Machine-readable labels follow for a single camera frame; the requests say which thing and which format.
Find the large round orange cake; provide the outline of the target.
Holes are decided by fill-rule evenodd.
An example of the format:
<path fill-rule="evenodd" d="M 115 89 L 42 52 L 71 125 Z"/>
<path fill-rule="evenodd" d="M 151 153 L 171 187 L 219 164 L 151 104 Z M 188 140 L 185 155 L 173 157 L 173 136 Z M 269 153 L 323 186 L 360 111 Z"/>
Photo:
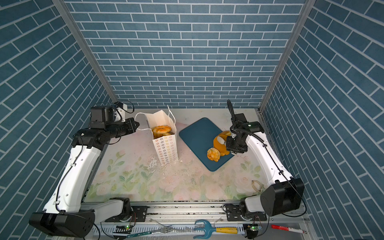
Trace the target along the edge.
<path fill-rule="evenodd" d="M 230 154 L 230 151 L 227 150 L 226 143 L 227 138 L 231 135 L 232 133 L 230 131 L 224 131 L 218 134 L 213 140 L 213 146 L 220 152 L 221 156 L 226 156 Z"/>

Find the knotted yellow bread roll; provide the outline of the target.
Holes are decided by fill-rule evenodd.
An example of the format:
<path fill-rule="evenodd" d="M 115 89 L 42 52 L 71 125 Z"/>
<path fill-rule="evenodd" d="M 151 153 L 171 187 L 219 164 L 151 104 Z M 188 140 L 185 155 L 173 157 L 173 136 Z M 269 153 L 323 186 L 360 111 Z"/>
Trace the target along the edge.
<path fill-rule="evenodd" d="M 216 148 L 210 148 L 207 150 L 207 158 L 211 161 L 218 162 L 221 158 L 221 153 Z"/>

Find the ring doughnut bread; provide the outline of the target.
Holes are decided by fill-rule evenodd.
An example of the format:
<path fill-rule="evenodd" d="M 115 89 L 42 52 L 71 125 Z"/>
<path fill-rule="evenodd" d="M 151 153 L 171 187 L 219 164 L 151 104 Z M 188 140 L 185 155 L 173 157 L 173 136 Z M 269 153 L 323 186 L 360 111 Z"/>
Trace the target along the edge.
<path fill-rule="evenodd" d="M 163 125 L 163 126 L 157 126 L 157 127 L 154 127 L 152 129 L 152 132 L 154 133 L 154 135 L 161 135 L 163 136 L 164 134 L 167 134 L 169 133 L 170 131 L 172 130 L 172 128 L 170 126 L 166 126 L 166 125 Z"/>

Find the white paper bag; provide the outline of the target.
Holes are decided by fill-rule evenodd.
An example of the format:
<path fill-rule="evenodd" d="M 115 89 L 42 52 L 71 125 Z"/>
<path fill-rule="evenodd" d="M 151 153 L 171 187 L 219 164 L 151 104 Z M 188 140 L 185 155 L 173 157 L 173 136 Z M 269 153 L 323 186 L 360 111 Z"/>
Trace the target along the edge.
<path fill-rule="evenodd" d="M 177 151 L 177 128 L 176 128 L 176 118 L 168 106 L 168 111 L 163 110 L 157 111 L 153 114 L 148 113 L 137 113 L 135 115 L 135 120 L 138 115 L 144 115 L 147 120 L 147 128 L 138 129 L 139 131 L 150 130 L 153 137 L 153 145 L 155 147 L 156 154 L 158 155 L 159 162 L 162 166 L 171 164 L 178 160 L 178 151 Z M 157 126 L 170 126 L 172 130 L 161 135 L 154 135 L 152 129 Z"/>

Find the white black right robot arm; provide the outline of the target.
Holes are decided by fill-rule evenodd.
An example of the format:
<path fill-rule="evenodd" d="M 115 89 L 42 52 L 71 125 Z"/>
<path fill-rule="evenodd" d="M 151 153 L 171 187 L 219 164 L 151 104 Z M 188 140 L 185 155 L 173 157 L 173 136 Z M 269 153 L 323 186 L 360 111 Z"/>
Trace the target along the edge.
<path fill-rule="evenodd" d="M 241 215 L 246 219 L 252 219 L 256 213 L 288 216 L 288 212 L 297 210 L 303 203 L 303 181 L 294 178 L 284 167 L 259 122 L 248 122 L 244 114 L 230 113 L 230 131 L 234 136 L 226 140 L 227 150 L 232 154 L 252 152 L 267 180 L 262 193 L 241 199 Z"/>

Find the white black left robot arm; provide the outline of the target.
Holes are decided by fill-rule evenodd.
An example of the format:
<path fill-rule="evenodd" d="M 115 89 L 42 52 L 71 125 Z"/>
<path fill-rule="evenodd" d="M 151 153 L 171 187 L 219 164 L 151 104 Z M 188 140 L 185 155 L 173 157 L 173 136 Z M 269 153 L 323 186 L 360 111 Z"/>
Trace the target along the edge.
<path fill-rule="evenodd" d="M 128 198 L 112 198 L 101 204 L 82 203 L 104 148 L 112 139 L 120 140 L 138 129 L 140 124 L 129 118 L 129 113 L 128 106 L 121 102 L 91 107 L 89 127 L 74 134 L 59 183 L 43 210 L 32 213 L 30 226 L 49 236 L 85 238 L 107 219 L 132 220 L 134 212 Z"/>

